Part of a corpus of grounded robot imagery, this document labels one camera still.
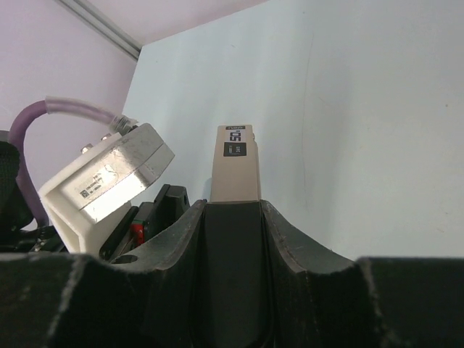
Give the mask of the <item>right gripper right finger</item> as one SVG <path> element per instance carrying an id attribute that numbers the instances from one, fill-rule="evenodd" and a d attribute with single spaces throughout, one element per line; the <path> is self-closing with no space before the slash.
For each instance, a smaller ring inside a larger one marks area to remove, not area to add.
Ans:
<path id="1" fill-rule="evenodd" d="M 278 347 L 461 347 L 463 260 L 349 260 L 262 202 Z"/>

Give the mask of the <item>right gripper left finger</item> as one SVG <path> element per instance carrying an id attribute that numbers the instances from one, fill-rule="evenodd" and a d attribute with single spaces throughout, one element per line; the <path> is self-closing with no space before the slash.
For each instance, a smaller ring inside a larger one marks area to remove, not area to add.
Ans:
<path id="1" fill-rule="evenodd" d="M 189 309 L 206 203 L 103 262 L 87 254 L 1 256 L 3 347 L 190 347 Z"/>

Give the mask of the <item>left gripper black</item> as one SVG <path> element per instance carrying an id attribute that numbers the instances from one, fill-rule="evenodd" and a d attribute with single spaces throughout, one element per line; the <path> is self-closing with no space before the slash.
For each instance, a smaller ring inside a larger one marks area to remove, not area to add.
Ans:
<path id="1" fill-rule="evenodd" d="M 190 207 L 184 186 L 165 184 L 152 202 L 131 206 L 99 250 L 111 262 L 141 246 L 176 222 Z"/>

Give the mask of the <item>beige black stapler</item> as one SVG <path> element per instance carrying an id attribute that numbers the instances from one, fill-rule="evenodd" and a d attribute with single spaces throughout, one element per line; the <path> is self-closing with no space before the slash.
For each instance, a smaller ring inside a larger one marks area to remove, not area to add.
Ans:
<path id="1" fill-rule="evenodd" d="M 257 144 L 250 125 L 220 126 L 196 298 L 208 347 L 261 345 L 268 324 Z"/>

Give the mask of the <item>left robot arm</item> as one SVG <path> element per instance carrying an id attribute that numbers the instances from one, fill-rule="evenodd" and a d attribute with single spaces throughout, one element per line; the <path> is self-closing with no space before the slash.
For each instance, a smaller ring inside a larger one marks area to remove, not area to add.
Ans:
<path id="1" fill-rule="evenodd" d="M 1 132 L 1 252 L 66 252 L 67 248 L 53 226 L 25 231 L 33 215 L 17 183 L 19 152 Z M 113 260 L 170 227 L 190 207 L 183 186 L 163 185 L 153 202 L 131 207 L 103 243 L 98 256 Z"/>

